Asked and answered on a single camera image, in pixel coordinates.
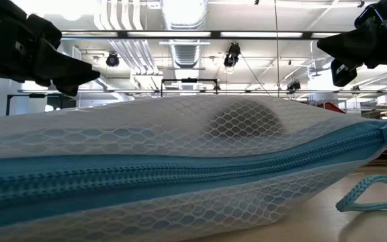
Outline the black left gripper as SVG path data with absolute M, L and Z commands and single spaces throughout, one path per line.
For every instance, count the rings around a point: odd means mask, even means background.
M 62 32 L 50 21 L 0 1 L 0 78 L 26 80 L 75 96 L 78 86 L 97 79 L 92 65 L 57 51 Z

